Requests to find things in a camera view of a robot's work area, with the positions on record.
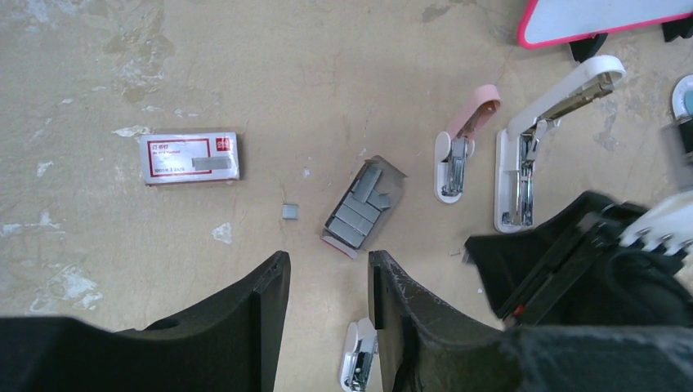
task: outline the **cardboard box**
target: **cardboard box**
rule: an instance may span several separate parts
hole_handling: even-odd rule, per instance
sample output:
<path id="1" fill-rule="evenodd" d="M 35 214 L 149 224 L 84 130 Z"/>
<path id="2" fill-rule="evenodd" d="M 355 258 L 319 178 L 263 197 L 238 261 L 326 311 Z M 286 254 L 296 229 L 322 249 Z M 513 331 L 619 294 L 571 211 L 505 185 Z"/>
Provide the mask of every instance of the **cardboard box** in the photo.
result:
<path id="1" fill-rule="evenodd" d="M 147 185 L 240 179 L 235 132 L 143 135 L 140 156 Z"/>

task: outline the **whiteboard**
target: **whiteboard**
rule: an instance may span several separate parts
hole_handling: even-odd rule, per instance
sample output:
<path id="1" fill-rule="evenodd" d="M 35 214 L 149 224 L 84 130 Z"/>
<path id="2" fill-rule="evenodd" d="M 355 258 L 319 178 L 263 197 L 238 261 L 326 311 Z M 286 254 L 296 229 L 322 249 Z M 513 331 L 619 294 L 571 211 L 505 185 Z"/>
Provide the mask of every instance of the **whiteboard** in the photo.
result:
<path id="1" fill-rule="evenodd" d="M 517 30 L 527 49 L 679 20 L 693 0 L 530 0 Z"/>

